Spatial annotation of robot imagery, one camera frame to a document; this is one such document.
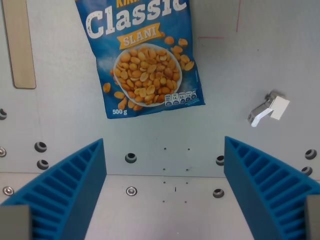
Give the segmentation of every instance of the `blue bag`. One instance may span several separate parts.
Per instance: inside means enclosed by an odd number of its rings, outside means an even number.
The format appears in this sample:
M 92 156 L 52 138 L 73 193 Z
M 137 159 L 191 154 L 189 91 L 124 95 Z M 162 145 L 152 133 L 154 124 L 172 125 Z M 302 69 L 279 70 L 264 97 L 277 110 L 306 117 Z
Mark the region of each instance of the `blue bag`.
M 109 119 L 204 105 L 189 0 L 76 0 Z

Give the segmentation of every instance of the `nutrition labels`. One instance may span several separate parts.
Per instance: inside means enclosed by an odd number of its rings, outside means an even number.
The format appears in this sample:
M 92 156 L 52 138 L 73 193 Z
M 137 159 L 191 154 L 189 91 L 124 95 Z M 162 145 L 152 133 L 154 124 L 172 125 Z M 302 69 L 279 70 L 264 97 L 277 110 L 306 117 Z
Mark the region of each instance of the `nutrition labels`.
M 196 91 L 179 92 L 164 96 L 165 106 L 185 104 L 197 98 Z

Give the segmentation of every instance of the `blue plastic guide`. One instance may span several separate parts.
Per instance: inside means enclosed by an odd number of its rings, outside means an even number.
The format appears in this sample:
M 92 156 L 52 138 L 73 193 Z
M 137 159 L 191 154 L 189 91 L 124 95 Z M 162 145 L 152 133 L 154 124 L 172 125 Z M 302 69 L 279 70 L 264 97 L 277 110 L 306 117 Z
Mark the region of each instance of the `blue plastic guide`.
M 106 176 L 100 139 L 49 168 L 1 205 L 29 205 L 33 240 L 83 240 Z
M 224 174 L 256 240 L 306 239 L 307 195 L 320 185 L 284 162 L 225 137 Z

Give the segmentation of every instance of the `gray block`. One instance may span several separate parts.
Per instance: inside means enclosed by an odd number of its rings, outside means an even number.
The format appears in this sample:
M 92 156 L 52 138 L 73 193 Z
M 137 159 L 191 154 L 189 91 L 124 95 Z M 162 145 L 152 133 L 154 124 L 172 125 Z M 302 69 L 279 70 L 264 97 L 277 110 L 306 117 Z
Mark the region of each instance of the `gray block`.
M 304 218 L 307 240 L 320 240 L 320 195 L 308 195 Z
M 31 240 L 32 221 L 28 205 L 0 206 L 0 239 Z

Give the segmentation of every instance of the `white bowl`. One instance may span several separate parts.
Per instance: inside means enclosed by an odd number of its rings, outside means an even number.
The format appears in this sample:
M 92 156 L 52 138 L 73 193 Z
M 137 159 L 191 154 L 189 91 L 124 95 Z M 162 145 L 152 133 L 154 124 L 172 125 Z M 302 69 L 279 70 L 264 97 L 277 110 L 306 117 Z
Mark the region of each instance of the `white bowl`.
M 176 59 L 176 57 L 175 57 L 171 52 L 169 52 L 167 49 L 165 49 L 165 48 L 163 48 L 163 47 L 160 47 L 160 46 L 157 46 L 157 45 L 154 45 L 154 44 L 150 44 L 150 43 L 143 43 L 143 44 L 139 44 L 139 45 L 137 45 L 137 46 L 131 47 L 131 48 L 127 48 L 126 50 L 122 51 L 122 52 L 119 54 L 119 56 L 116 58 L 115 63 L 114 63 L 114 66 L 113 66 L 113 72 L 115 72 L 115 69 L 117 68 L 117 64 L 118 64 L 118 62 L 119 62 L 119 60 L 120 60 L 120 57 L 121 57 L 121 55 L 122 55 L 123 53 L 129 52 L 130 49 L 136 49 L 136 50 L 138 50 L 138 49 L 140 49 L 140 48 L 142 48 L 142 47 L 153 48 L 153 49 L 155 49 L 155 50 L 162 50 L 162 49 L 164 49 L 164 50 L 166 50 L 166 51 L 171 55 L 171 59 L 175 60 L 175 65 L 179 68 L 179 73 L 180 73 L 180 79 L 179 79 L 178 81 L 176 81 L 176 86 L 177 86 L 177 87 L 176 87 L 176 89 L 175 89 L 174 92 L 173 92 L 173 93 L 176 93 L 176 92 L 178 91 L 179 87 L 180 87 L 181 82 L 182 82 L 182 71 L 181 71 L 181 67 L 180 67 L 180 64 L 179 64 L 178 60 Z M 150 105 L 146 105 L 144 102 L 136 102 L 135 99 L 134 99 L 134 98 L 130 98 L 130 97 L 128 96 L 128 92 L 122 88 L 121 83 L 120 83 L 119 80 L 118 80 L 118 77 L 117 77 L 116 75 L 114 75 L 114 77 L 115 77 L 116 81 L 118 82 L 119 86 L 121 87 L 122 91 L 124 92 L 124 94 L 128 97 L 128 99 L 130 99 L 130 100 L 131 100 L 132 102 L 134 102 L 135 104 L 138 104 L 138 105 L 143 106 L 143 107 L 156 107 L 156 106 L 159 106 L 159 105 L 162 105 L 162 104 L 165 103 L 165 102 L 163 102 L 163 103 L 158 103 L 158 102 L 156 102 L 156 103 L 152 103 L 152 104 L 150 104 Z

